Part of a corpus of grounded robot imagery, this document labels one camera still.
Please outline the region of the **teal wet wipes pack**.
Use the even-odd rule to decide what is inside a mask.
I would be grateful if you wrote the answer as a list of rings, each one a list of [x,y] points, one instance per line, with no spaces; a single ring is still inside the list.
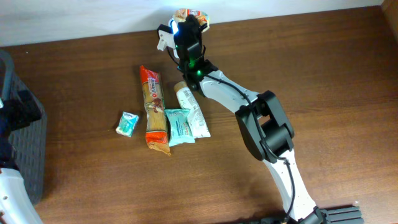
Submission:
[[[190,110],[187,109],[165,110],[165,114],[170,123],[170,147],[183,143],[195,143],[195,138],[187,122],[189,112]]]

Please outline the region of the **grey arm base mount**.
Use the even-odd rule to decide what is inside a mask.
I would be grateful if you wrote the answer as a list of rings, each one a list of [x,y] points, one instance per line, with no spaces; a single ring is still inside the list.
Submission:
[[[360,208],[350,206],[345,208],[322,209],[326,224],[364,224]]]

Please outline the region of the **white tube brown cap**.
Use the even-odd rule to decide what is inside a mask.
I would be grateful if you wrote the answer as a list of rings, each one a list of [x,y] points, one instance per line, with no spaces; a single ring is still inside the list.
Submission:
[[[187,122],[193,137],[195,139],[209,138],[211,134],[206,124],[204,115],[187,84],[184,81],[178,82],[174,86],[174,91],[176,93],[180,107],[182,109],[189,110]]]

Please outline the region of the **small teal tissue pack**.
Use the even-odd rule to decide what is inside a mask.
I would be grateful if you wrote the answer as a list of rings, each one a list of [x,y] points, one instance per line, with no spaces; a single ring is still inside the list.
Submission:
[[[131,137],[136,125],[139,121],[139,116],[136,114],[123,112],[116,128],[116,132],[120,135]]]

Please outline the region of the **orange spaghetti packet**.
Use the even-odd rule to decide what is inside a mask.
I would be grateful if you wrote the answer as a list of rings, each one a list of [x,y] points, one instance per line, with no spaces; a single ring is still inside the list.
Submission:
[[[165,115],[164,94],[158,73],[140,66],[140,78],[146,111],[146,143],[149,149],[170,156],[169,134]]]

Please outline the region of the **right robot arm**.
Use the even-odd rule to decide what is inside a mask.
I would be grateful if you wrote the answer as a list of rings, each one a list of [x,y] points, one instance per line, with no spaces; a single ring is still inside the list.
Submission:
[[[205,58],[202,33],[209,27],[190,14],[173,17],[170,29],[188,87],[234,113],[248,151],[271,173],[285,211],[284,222],[326,223],[326,214],[309,196],[295,161],[294,129],[271,91],[257,93],[236,84]]]

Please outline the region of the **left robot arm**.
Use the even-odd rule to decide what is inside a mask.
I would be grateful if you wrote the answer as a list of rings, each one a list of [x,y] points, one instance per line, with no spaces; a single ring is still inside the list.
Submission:
[[[9,142],[12,131],[28,127],[42,113],[32,94],[18,92],[19,99],[1,102],[1,223],[42,223],[25,189],[24,179]]]

